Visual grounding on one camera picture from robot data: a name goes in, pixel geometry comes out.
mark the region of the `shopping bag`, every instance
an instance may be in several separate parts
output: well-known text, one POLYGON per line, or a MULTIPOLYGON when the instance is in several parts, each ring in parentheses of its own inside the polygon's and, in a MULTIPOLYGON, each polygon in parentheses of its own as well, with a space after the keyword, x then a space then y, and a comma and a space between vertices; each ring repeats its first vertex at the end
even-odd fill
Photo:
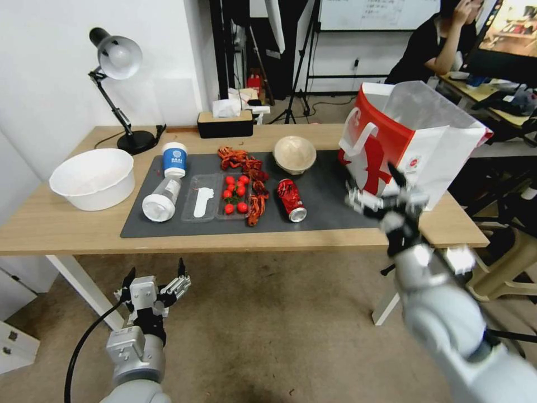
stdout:
POLYGON ((388 162, 430 197, 432 209, 472 150, 492 135, 421 81, 363 83, 340 140, 339 160, 361 189, 398 192, 388 162))

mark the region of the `blue paper cup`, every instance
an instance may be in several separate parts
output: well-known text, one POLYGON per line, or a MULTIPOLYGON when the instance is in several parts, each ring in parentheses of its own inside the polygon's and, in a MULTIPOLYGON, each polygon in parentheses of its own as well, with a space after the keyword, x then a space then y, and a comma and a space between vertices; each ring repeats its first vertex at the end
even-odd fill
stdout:
POLYGON ((188 149, 183 143, 166 143, 162 147, 164 177, 184 177, 188 149))

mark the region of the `hand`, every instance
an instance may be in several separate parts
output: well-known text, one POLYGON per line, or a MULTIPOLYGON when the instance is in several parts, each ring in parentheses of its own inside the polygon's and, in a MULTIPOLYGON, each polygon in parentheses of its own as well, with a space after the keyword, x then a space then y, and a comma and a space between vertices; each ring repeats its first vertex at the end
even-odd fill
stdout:
POLYGON ((453 12, 453 24, 456 26, 463 26, 471 12, 471 0, 460 0, 459 4, 455 8, 455 11, 453 12))

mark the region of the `gray table mat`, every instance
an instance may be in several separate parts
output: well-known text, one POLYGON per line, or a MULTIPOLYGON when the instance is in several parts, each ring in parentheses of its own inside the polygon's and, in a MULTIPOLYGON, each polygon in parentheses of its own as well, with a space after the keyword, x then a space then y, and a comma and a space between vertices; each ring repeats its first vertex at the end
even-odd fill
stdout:
POLYGON ((213 174, 220 171, 220 158, 216 154, 193 154, 187 160, 187 175, 176 204, 176 213, 171 220, 154 223, 142 212, 142 200, 150 194, 164 178, 162 156, 153 160, 145 177, 133 208, 121 231, 122 238, 148 238, 185 235, 216 235, 256 232, 315 231, 319 229, 374 228, 377 223, 354 212, 345 205, 345 178, 348 173, 337 161, 337 151, 317 151, 315 164, 303 175, 291 177, 298 186, 300 197, 308 210, 308 216, 300 223, 291 223, 276 193, 280 180, 290 177, 276 165, 272 153, 252 153, 263 161, 263 170, 270 179, 266 183, 271 196, 264 215, 257 226, 250 228, 246 220, 223 221, 214 218, 209 222, 191 223, 181 220, 181 213, 193 175, 213 174))

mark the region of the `black shirt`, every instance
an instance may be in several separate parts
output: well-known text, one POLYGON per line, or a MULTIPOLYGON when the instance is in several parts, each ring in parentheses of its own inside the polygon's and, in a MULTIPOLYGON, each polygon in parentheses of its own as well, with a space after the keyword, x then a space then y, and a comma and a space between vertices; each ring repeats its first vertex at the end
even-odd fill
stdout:
MULTIPOLYGON (((425 63, 436 58, 446 43, 446 38, 440 38, 438 44, 435 19, 439 14, 434 14, 425 21, 410 37, 407 50, 403 58, 395 65, 386 79, 386 84, 397 84, 403 81, 427 82, 434 72, 425 67, 425 63)), ((477 40, 475 22, 464 25, 460 32, 458 50, 466 56, 477 40)))

